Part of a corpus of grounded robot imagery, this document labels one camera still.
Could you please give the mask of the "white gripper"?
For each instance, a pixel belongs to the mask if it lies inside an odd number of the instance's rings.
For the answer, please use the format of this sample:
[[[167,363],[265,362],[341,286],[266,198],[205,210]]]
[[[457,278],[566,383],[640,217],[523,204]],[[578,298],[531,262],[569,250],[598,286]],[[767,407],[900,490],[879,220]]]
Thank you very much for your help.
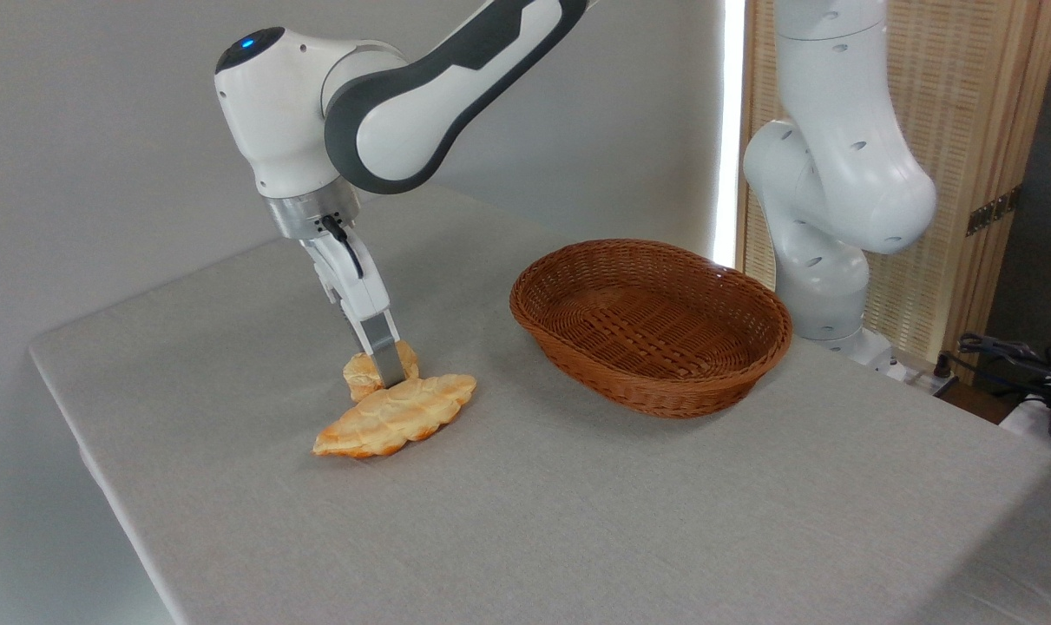
[[[397,328],[391,319],[389,294],[370,250],[353,228],[342,228],[346,241],[325,233],[315,239],[301,239],[310,254],[320,285],[331,303],[339,303],[364,352],[374,364],[384,388],[406,380],[397,348]]]

